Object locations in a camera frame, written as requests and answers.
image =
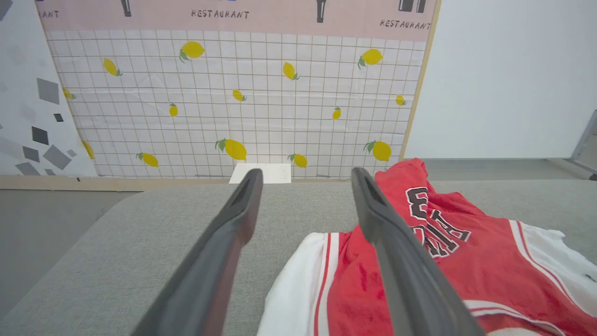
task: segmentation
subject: green leaf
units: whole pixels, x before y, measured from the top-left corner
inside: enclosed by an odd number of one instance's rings
[[[182,50],[182,49],[180,50],[179,59],[180,59],[180,61],[181,61],[181,62],[183,62],[183,63],[184,63],[183,59],[189,60],[189,58],[188,58],[188,57],[186,57],[186,54],[183,52],[183,50]]]

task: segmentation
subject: jersey number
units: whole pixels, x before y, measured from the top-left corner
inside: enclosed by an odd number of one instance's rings
[[[411,188],[406,192],[410,214],[412,217],[425,221],[424,225],[413,227],[417,237],[423,237],[425,245],[432,257],[445,257],[452,254],[460,246],[457,241],[466,242],[470,231],[461,230],[450,224],[439,210],[433,210],[430,220],[427,219],[428,190],[425,187]]]

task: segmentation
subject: gray table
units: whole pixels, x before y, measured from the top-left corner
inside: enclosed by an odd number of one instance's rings
[[[462,192],[487,214],[563,231],[592,262],[597,182],[437,182]],[[0,322],[1,335],[127,335],[234,186],[150,191],[101,217]],[[350,183],[266,185],[253,239],[243,250],[225,335],[254,335],[265,296],[311,232],[349,231],[357,223]]]

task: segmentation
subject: gray floor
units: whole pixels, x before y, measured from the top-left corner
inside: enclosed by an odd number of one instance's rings
[[[99,217],[133,194],[0,190],[0,319]]]
[[[587,178],[557,160],[425,162],[430,181]],[[0,319],[99,217],[133,194],[0,190]]]

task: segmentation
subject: bottle illustration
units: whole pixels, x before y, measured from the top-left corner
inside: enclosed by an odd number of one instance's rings
[[[122,3],[122,9],[124,9],[124,16],[131,17],[131,5],[128,3],[128,0],[120,0]]]
[[[426,0],[417,0],[417,13],[422,13],[425,11],[425,1]],[[412,12],[413,4],[414,0],[400,0],[400,3],[398,4],[398,10],[401,12]]]
[[[398,4],[398,10],[401,12],[413,11],[413,2],[414,0],[400,0],[400,3]]]
[[[325,0],[316,0],[317,1],[317,23],[324,22],[324,10],[325,10]]]
[[[425,10],[425,0],[418,0],[417,13],[422,13]]]

